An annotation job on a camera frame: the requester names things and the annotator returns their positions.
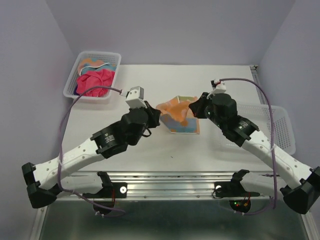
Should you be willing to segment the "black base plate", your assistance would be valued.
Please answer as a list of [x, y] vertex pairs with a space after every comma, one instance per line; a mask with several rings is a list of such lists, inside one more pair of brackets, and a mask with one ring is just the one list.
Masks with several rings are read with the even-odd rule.
[[249, 193], [240, 185], [231, 181], [217, 181], [215, 194], [218, 198], [248, 197]]
[[103, 186], [97, 193], [83, 193], [88, 199], [124, 199], [127, 197], [128, 184], [126, 182], [112, 182]]

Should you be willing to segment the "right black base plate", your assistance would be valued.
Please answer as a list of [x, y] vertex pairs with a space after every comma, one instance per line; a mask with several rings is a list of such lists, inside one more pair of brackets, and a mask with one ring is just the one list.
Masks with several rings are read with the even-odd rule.
[[248, 197], [249, 193], [240, 185], [231, 181], [217, 181], [215, 194], [218, 198]]

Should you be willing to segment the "pink towel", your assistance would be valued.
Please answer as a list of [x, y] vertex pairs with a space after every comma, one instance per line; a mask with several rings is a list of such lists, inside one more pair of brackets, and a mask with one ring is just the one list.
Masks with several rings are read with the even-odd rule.
[[[110, 87], [114, 81], [115, 72], [108, 69], [100, 71], [87, 71], [85, 74], [79, 76], [76, 80], [77, 93], [82, 94], [86, 90], [96, 87], [104, 86]], [[86, 97], [103, 97], [109, 92], [106, 88], [95, 88], [84, 94]]]

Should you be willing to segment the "white basket at left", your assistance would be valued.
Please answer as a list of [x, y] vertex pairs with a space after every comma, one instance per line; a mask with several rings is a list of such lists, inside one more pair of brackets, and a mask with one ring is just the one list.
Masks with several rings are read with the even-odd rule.
[[86, 50], [86, 51], [82, 51], [77, 56], [77, 58], [73, 64], [71, 72], [70, 72], [68, 79], [66, 81], [65, 87], [63, 89], [63, 95], [66, 98], [76, 99], [78, 97], [78, 95], [73, 94], [75, 86], [77, 86], [77, 78], [79, 77], [78, 65], [83, 59], [86, 59], [86, 58], [95, 58], [98, 60], [102, 60], [104, 62], [116, 64], [115, 75], [114, 75], [114, 79], [113, 79], [113, 83], [112, 83], [111, 87], [115, 86], [115, 83], [117, 81], [117, 74], [119, 72], [120, 63], [122, 60], [122, 56], [119, 53], [115, 53], [115, 52]]

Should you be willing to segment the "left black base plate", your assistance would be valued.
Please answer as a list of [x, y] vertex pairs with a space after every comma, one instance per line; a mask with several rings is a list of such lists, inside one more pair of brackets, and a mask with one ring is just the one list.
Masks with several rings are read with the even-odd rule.
[[126, 182], [112, 182], [103, 186], [97, 193], [83, 193], [88, 199], [124, 199], [127, 197], [128, 184]]

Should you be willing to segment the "orange polka dot towel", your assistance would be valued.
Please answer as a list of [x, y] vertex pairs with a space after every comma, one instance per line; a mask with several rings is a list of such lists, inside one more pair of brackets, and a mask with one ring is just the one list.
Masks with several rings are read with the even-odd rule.
[[189, 105], [198, 100], [196, 96], [177, 95], [156, 106], [160, 120], [173, 134], [200, 134], [199, 119], [194, 117]]

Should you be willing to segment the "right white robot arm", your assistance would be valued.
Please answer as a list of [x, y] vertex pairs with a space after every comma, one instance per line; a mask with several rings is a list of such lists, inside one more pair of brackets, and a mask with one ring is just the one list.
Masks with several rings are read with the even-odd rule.
[[230, 181], [220, 181], [215, 188], [219, 198], [242, 197], [256, 193], [282, 200], [291, 210], [304, 215], [320, 197], [320, 169], [298, 161], [267, 137], [249, 119], [238, 114], [237, 103], [226, 93], [210, 94], [189, 105], [193, 116], [208, 119], [223, 136], [272, 168], [271, 176], [241, 169]]

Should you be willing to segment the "purple towel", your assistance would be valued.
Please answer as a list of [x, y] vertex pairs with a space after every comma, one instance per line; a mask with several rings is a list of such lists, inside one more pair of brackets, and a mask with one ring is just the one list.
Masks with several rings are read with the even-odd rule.
[[73, 90], [73, 94], [74, 94], [75, 96], [79, 96], [79, 95], [80, 95], [80, 94], [77, 92], [77, 89], [78, 89], [78, 86], [76, 85], [75, 88], [74, 88], [74, 90]]

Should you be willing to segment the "white basket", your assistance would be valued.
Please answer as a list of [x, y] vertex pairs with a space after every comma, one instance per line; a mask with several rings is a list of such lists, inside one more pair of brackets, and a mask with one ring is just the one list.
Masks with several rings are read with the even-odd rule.
[[116, 64], [115, 75], [114, 75], [114, 79], [113, 79], [113, 83], [112, 83], [111, 87], [115, 86], [115, 83], [117, 81], [117, 74], [119, 72], [120, 63], [122, 60], [122, 56], [119, 53], [115, 53], [115, 52], [86, 50], [86, 51], [82, 51], [77, 56], [77, 58], [73, 64], [71, 72], [70, 72], [68, 79], [66, 81], [65, 87], [63, 89], [63, 95], [66, 98], [76, 99], [78, 97], [78, 95], [73, 94], [75, 86], [77, 86], [77, 78], [79, 77], [78, 65], [83, 59], [86, 59], [86, 58], [95, 58], [98, 60], [102, 60], [104, 62]]
[[[296, 140], [289, 115], [280, 106], [273, 105], [271, 109], [274, 124], [274, 143], [289, 155], [293, 155], [296, 152]], [[267, 104], [238, 103], [237, 112], [240, 116], [256, 124], [268, 138], [271, 137], [270, 111]], [[219, 146], [227, 152], [250, 154], [226, 139], [221, 131], [217, 132], [217, 138], [219, 139]]]

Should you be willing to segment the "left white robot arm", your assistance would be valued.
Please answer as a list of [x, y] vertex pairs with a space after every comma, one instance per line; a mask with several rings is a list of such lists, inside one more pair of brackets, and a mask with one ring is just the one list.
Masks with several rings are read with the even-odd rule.
[[72, 176], [78, 170], [125, 152], [160, 125], [161, 111], [149, 105], [131, 108], [119, 121], [99, 130], [74, 149], [40, 164], [25, 163], [21, 169], [31, 206], [46, 207], [65, 195], [89, 199], [125, 198], [122, 183], [113, 183], [105, 171]]

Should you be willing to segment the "white basket at right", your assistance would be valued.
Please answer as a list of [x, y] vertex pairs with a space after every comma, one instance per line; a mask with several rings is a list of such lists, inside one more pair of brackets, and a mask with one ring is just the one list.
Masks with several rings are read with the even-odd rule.
[[[280, 106], [273, 105], [271, 109], [274, 124], [274, 143], [289, 155], [293, 155], [296, 152], [296, 140], [289, 115]], [[267, 104], [238, 103], [237, 112], [240, 116], [256, 124], [268, 138], [271, 137], [270, 111]], [[219, 139], [219, 146], [227, 152], [250, 154], [226, 139], [221, 131], [217, 132], [217, 138]]]

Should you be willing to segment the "blue orange patterned towel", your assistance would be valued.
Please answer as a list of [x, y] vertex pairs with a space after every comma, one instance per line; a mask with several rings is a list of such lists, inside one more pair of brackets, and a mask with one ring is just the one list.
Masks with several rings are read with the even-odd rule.
[[115, 72], [117, 65], [110, 62], [104, 62], [103, 60], [96, 58], [85, 58], [79, 63], [77, 73], [81, 76], [88, 71], [101, 71], [102, 69]]

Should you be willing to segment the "aluminium mounting rail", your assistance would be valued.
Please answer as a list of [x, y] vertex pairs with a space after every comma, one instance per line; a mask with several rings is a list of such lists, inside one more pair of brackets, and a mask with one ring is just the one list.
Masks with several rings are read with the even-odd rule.
[[[271, 176], [270, 172], [254, 172], [258, 175]], [[73, 177], [93, 175], [96, 172], [81, 172]], [[126, 198], [91, 198], [95, 202], [113, 200], [192, 200], [192, 199], [231, 199], [247, 200], [249, 198], [268, 197], [268, 195], [249, 193], [245, 197], [217, 197], [215, 182], [228, 182], [234, 173], [229, 172], [109, 172], [112, 182], [126, 182]], [[81, 198], [75, 194], [63, 198]]]

